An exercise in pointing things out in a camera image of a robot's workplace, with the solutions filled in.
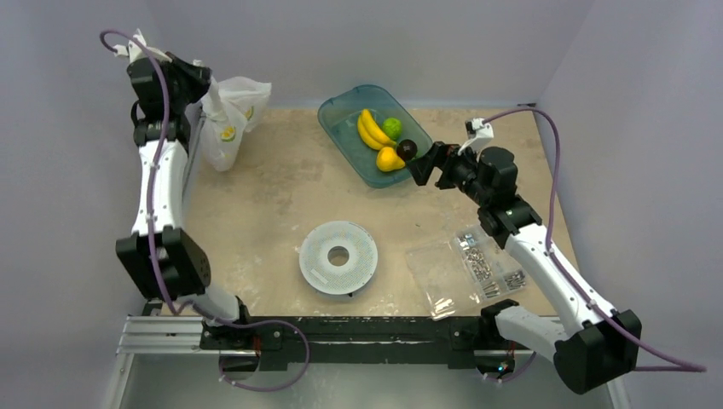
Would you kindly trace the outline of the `white plastic bag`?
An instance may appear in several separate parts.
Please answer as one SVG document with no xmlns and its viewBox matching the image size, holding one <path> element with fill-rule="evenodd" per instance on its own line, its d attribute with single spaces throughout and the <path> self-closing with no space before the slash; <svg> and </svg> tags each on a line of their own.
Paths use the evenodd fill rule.
<svg viewBox="0 0 723 409">
<path fill-rule="evenodd" d="M 213 169 L 225 172 L 233 167 L 244 135 L 260 124 L 272 89 L 271 83 L 243 76 L 211 78 L 200 100 L 200 147 Z"/>
</svg>

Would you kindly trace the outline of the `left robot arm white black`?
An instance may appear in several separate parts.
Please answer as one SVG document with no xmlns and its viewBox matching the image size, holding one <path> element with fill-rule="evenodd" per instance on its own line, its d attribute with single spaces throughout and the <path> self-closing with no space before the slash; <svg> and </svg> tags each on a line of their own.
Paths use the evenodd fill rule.
<svg viewBox="0 0 723 409">
<path fill-rule="evenodd" d="M 211 69 L 174 55 L 140 56 L 126 68 L 136 101 L 131 108 L 133 142 L 142 166 L 141 193 L 130 235 L 117 239 L 115 252 L 147 300 L 181 311 L 189 306 L 221 337 L 242 349 L 254 337 L 242 301 L 211 281 L 204 250 L 184 229 L 183 194 L 195 126 L 188 107 L 209 90 Z"/>
</svg>

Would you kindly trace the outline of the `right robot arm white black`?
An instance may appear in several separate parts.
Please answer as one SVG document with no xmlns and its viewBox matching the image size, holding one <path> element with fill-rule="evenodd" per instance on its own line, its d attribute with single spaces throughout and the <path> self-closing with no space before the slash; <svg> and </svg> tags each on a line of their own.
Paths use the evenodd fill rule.
<svg viewBox="0 0 723 409">
<path fill-rule="evenodd" d="M 482 230 L 521 265 L 558 315 L 553 324 L 512 300 L 498 302 L 481 313 L 478 334 L 485 344 L 521 343 L 552 362 L 564 385 L 578 395 L 635 369 L 639 317 L 600 296 L 558 251 L 540 216 L 517 192 L 513 153 L 486 147 L 475 154 L 437 141 L 420 154 L 408 140 L 396 152 L 417 185 L 426 185 L 439 169 L 437 188 L 457 188 L 477 205 Z"/>
</svg>

